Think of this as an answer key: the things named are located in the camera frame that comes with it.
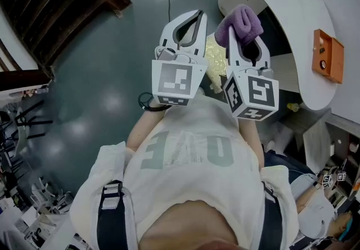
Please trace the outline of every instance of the person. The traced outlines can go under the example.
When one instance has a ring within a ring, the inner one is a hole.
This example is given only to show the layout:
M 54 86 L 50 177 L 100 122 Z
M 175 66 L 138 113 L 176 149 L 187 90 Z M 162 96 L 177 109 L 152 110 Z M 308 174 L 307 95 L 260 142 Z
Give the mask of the person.
M 269 151 L 264 155 L 266 166 L 285 165 L 289 169 L 289 183 L 296 201 L 300 232 L 312 239 L 336 239 L 344 242 L 358 230 L 360 216 L 358 209 L 337 214 L 331 202 L 330 188 L 322 185 L 324 175 L 332 175 L 336 181 L 335 168 L 323 170 L 318 176 L 311 169 L 292 157 Z
M 152 101 L 150 106 L 160 105 Z M 95 193 L 113 179 L 119 164 L 115 156 L 127 157 L 121 182 L 132 211 L 125 215 L 133 212 L 141 250 L 267 249 L 261 246 L 263 236 L 272 240 L 276 232 L 264 226 L 266 199 L 278 200 L 271 213 L 280 214 L 282 227 L 276 249 L 287 249 L 298 233 L 289 172 L 284 166 L 264 167 L 255 122 L 237 121 L 229 105 L 196 95 L 186 107 L 145 111 L 126 147 L 124 142 L 101 147 L 70 210 L 76 231 L 94 249 L 101 249 L 99 228 L 93 228 L 100 216 L 91 218 L 91 205 Z M 104 206 L 105 199 L 103 211 L 111 207 L 111 199 Z M 115 231 L 105 226 L 104 235 Z

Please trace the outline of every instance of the purple towel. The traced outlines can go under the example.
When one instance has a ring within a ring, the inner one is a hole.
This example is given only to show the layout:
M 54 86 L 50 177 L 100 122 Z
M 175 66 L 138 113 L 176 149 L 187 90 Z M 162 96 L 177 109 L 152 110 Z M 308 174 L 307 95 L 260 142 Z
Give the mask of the purple towel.
M 215 40 L 222 46 L 229 45 L 229 26 L 232 25 L 237 36 L 240 38 L 240 45 L 246 46 L 252 42 L 255 37 L 264 32 L 260 20 L 255 12 L 247 5 L 240 4 L 220 22 L 216 32 Z

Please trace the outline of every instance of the blue headband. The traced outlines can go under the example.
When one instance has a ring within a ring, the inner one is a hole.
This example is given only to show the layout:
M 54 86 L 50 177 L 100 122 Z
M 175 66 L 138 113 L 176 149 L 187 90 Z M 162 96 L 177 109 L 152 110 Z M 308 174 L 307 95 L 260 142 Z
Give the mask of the blue headband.
M 342 241 L 344 239 L 344 237 L 349 233 L 352 222 L 353 222 L 353 218 L 351 217 L 350 220 L 348 221 L 348 223 L 346 224 L 345 231 L 342 233 L 342 235 L 340 236 L 338 241 Z

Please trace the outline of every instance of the green floor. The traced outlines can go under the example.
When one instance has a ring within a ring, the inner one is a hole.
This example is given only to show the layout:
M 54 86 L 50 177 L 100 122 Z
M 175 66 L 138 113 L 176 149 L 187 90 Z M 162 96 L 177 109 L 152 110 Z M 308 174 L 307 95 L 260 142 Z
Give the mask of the green floor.
M 100 146 L 126 140 L 141 116 L 137 97 L 151 90 L 151 60 L 168 22 L 168 0 L 131 1 L 122 19 L 111 12 L 96 17 L 58 58 L 49 93 L 25 101 L 30 105 L 44 99 L 38 115 L 54 120 L 45 127 L 46 136 L 32 139 L 24 154 L 32 169 L 20 181 L 26 194 L 39 176 L 75 194 Z M 210 34 L 222 19 L 217 1 L 171 0 L 172 18 L 204 10 Z M 202 85 L 211 94 L 206 81 Z M 286 103 L 294 100 L 299 100 L 298 94 L 281 92 L 280 111 L 259 125 L 260 130 L 282 116 Z

